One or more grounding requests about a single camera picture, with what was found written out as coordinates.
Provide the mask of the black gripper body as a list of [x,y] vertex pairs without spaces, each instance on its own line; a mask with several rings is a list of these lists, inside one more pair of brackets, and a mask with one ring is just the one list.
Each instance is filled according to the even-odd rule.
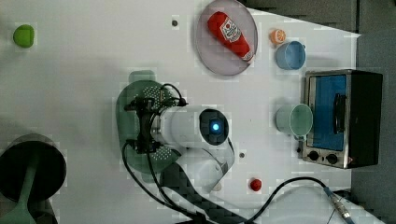
[[133,146],[137,154],[155,153],[161,146],[151,135],[151,127],[158,111],[153,108],[154,98],[135,97],[124,107],[127,112],[135,111],[138,117],[139,133]]

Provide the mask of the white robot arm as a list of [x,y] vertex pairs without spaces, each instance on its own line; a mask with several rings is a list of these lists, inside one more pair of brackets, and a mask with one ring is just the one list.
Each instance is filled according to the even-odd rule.
[[124,164],[154,182],[161,203],[190,217],[192,224],[242,221],[211,196],[235,159],[222,112],[176,97],[121,97],[117,109]]

